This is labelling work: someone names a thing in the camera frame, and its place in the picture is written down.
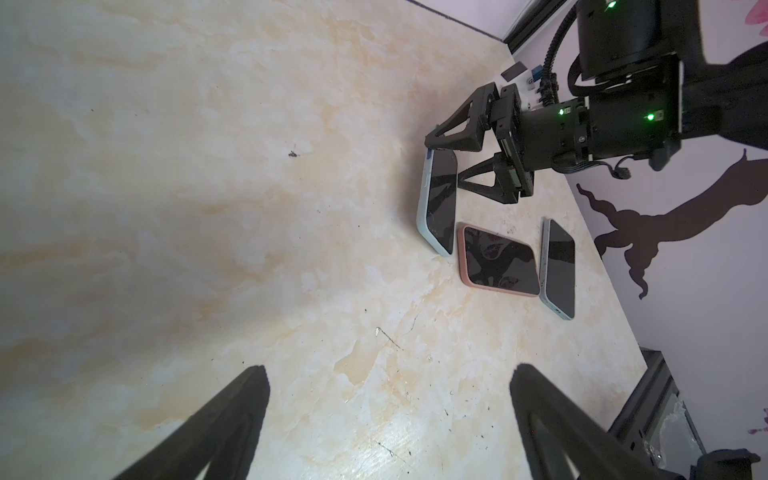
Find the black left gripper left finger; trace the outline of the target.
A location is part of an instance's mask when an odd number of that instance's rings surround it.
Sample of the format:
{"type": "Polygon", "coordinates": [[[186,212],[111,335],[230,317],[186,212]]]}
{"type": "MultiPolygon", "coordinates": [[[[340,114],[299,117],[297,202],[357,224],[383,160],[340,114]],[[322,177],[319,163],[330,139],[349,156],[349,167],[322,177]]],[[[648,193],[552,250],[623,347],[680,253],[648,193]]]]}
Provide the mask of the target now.
{"type": "Polygon", "coordinates": [[[245,479],[270,397],[266,369],[246,368],[119,479],[245,479]]]}

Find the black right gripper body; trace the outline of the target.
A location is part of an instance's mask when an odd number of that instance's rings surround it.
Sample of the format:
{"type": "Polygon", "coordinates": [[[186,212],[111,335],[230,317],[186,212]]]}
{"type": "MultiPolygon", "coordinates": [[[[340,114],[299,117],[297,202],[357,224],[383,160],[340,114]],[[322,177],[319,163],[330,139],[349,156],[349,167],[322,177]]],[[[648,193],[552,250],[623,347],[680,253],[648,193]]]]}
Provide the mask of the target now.
{"type": "Polygon", "coordinates": [[[516,85],[502,88],[491,123],[516,195],[534,193],[534,173],[574,173],[590,160],[589,112],[584,98],[525,110],[516,85]]]}

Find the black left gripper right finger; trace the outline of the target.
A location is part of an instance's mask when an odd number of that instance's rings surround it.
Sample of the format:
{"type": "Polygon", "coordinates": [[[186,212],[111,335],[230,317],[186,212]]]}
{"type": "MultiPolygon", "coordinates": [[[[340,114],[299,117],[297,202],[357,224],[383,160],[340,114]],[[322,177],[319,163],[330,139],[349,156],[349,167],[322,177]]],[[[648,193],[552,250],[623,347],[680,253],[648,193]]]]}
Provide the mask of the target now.
{"type": "Polygon", "coordinates": [[[643,463],[533,365],[518,365],[509,388],[534,479],[679,477],[643,463]]]}

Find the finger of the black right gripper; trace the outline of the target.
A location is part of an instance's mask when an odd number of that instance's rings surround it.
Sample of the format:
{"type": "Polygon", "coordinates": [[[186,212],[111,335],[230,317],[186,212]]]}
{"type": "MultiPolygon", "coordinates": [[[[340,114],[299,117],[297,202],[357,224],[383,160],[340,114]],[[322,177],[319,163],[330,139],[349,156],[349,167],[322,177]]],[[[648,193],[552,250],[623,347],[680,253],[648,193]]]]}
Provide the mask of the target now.
{"type": "Polygon", "coordinates": [[[459,173],[458,187],[499,204],[519,201],[519,177],[503,153],[496,153],[459,173]]]}
{"type": "Polygon", "coordinates": [[[425,147],[480,152],[485,132],[491,128],[492,107],[498,98],[495,83],[478,87],[445,122],[425,137],[425,147]]]}

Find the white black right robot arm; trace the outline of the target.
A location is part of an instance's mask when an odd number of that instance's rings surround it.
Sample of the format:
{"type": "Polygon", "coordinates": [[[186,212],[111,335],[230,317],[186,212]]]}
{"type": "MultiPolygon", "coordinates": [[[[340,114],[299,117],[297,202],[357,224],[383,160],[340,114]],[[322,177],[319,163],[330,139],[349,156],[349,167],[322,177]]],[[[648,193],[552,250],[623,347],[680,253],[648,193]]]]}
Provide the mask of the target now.
{"type": "Polygon", "coordinates": [[[663,169],[685,139],[718,135],[767,145],[767,47],[726,64],[703,53],[694,1],[578,1],[555,31],[540,71],[540,105],[514,84],[476,89],[425,139],[432,150],[478,152],[492,131],[499,151],[458,176],[459,188],[502,204],[529,197],[534,175],[626,159],[663,169]]]}

